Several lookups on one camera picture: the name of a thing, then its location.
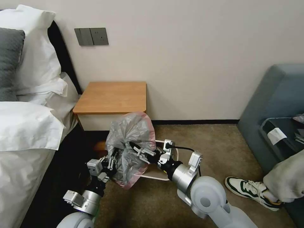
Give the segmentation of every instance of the shoelace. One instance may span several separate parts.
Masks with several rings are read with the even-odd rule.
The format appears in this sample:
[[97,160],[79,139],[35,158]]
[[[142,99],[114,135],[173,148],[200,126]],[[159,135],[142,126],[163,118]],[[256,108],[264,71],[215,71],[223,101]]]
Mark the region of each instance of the shoelace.
[[249,180],[247,183],[245,183],[243,185],[243,187],[247,190],[247,191],[251,191],[253,192],[254,194],[257,194],[257,196],[259,197],[259,202],[260,204],[262,203],[261,202],[261,197],[263,196],[263,193],[260,189],[261,187],[261,182],[253,182],[252,180]]

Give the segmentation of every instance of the nightstand top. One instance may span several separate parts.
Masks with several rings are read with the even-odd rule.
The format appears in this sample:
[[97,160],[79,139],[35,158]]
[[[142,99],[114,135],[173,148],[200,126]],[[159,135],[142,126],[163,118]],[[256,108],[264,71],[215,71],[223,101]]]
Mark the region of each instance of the nightstand top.
[[146,82],[90,82],[75,114],[126,114],[146,111]]

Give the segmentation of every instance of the shoe sole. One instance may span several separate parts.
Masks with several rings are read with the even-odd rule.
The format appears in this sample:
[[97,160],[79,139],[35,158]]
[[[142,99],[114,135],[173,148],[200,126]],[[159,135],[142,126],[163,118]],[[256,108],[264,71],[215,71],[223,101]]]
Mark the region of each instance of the shoe sole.
[[240,196],[240,197],[243,197],[243,198],[246,198],[246,199],[251,199],[251,200],[254,200],[255,202],[259,203],[260,205],[262,205],[263,207],[271,210],[271,211],[278,211],[279,208],[272,208],[272,207],[268,207],[267,205],[265,205],[264,203],[260,203],[259,201],[257,201],[256,199],[254,198],[251,198],[251,197],[247,197],[247,196],[244,196],[236,191],[234,191],[227,183],[227,178],[225,178],[225,185],[226,185],[226,188],[228,188],[233,194],[236,194],[237,196]]

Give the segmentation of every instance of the wooden nightstand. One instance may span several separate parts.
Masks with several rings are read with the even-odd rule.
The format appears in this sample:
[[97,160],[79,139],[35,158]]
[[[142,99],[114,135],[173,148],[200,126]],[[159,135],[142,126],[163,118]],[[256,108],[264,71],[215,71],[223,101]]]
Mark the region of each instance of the wooden nightstand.
[[145,82],[90,82],[73,112],[84,130],[109,130],[129,112],[146,112]]

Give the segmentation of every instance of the wall switch panel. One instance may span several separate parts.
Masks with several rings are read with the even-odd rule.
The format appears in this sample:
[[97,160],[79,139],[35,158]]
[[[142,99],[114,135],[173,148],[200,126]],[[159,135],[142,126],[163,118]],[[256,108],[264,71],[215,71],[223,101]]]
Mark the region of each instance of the wall switch panel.
[[89,28],[75,28],[75,33],[80,46],[93,46],[93,39]]
[[94,45],[109,45],[105,28],[90,28]]

